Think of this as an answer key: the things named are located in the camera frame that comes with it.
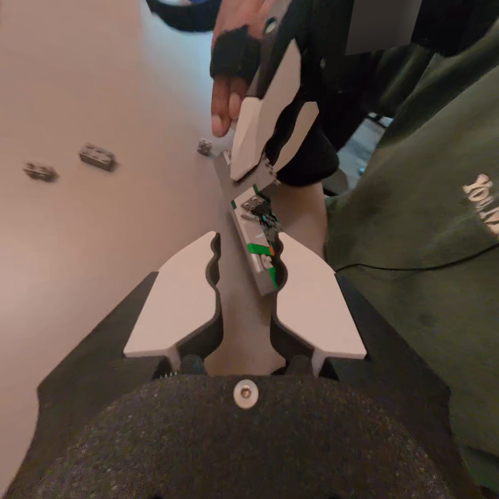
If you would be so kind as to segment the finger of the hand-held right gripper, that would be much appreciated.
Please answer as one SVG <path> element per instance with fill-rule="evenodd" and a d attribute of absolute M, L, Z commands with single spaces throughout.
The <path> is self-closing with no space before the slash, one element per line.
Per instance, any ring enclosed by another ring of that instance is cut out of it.
<path fill-rule="evenodd" d="M 279 172 L 297 154 L 313 126 L 319 108 L 315 101 L 300 103 L 296 117 L 290 118 L 284 126 L 284 135 L 279 138 L 277 145 L 277 159 L 274 161 L 274 172 Z"/>
<path fill-rule="evenodd" d="M 241 180 L 259 164 L 267 142 L 275 132 L 282 111 L 300 88 L 301 54 L 290 41 L 264 97 L 247 96 L 240 108 L 231 151 L 230 176 Z"/>

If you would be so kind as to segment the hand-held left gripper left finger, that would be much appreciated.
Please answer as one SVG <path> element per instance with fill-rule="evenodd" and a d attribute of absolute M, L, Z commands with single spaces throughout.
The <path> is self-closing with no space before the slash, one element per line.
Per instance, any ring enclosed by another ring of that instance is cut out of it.
<path fill-rule="evenodd" d="M 220 234 L 210 231 L 169 258 L 156 279 L 123 349 L 127 358 L 183 358 L 202 329 L 221 318 L 216 287 Z"/>

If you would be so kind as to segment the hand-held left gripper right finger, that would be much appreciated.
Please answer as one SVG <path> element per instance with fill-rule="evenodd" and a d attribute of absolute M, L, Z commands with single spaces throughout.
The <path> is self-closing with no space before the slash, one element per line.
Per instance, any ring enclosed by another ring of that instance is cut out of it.
<path fill-rule="evenodd" d="M 364 360 L 367 350 L 336 279 L 316 253 L 286 233 L 278 235 L 282 281 L 271 317 L 271 343 L 287 361 Z"/>

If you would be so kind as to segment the grey toy brick model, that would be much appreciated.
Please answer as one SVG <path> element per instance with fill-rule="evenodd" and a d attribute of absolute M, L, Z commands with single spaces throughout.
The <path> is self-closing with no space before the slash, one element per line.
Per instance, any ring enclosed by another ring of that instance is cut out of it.
<path fill-rule="evenodd" d="M 261 161 L 239 181 L 231 178 L 231 153 L 223 150 L 214 160 L 224 200 L 240 237 L 246 261 L 262 296 L 277 289 L 274 247 L 281 224 L 268 196 L 274 187 L 270 169 Z"/>

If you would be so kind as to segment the dark grey four-stud brick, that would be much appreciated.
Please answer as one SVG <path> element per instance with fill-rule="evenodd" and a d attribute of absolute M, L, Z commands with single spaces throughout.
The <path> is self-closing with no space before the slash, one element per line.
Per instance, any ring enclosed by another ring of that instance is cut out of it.
<path fill-rule="evenodd" d="M 33 162 L 26 162 L 22 171 L 32 180 L 44 183 L 54 183 L 59 177 L 52 167 Z"/>

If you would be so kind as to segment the grey desk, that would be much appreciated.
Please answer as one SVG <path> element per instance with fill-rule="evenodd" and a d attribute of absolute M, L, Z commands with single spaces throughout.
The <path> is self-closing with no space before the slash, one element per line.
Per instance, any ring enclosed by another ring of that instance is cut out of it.
<path fill-rule="evenodd" d="M 34 433 L 36 388 L 151 271 L 221 234 L 224 339 L 214 374 L 284 360 L 211 161 L 211 35 L 144 1 L 1 1 L 1 493 Z M 115 154 L 83 163 L 91 143 Z M 26 162 L 52 167 L 54 183 Z"/>

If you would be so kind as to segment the person's right hand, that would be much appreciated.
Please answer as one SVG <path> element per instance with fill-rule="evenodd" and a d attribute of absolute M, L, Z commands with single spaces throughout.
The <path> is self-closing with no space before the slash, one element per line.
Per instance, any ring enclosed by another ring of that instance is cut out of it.
<path fill-rule="evenodd" d="M 241 27 L 247 27 L 249 36 L 262 39 L 266 18 L 275 1 L 222 1 L 215 22 L 211 51 L 221 34 Z M 213 77 L 211 99 L 212 134 L 222 138 L 233 122 L 237 121 L 241 104 L 246 96 L 248 83 L 235 76 Z"/>

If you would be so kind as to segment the black mesh pad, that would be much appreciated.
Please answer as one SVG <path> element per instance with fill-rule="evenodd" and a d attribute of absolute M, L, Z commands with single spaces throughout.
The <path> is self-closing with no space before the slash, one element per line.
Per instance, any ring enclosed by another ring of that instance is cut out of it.
<path fill-rule="evenodd" d="M 277 179 L 293 187 L 305 187 L 333 175 L 339 167 L 337 149 L 317 118 L 294 157 L 277 172 Z"/>

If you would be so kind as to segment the grey six-stud brick plate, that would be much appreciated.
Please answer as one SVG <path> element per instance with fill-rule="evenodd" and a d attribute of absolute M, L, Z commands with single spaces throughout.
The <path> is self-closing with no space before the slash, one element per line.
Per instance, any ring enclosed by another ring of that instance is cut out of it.
<path fill-rule="evenodd" d="M 78 156 L 83 163 L 107 172 L 113 171 L 117 165 L 114 153 L 91 143 L 84 144 Z"/>

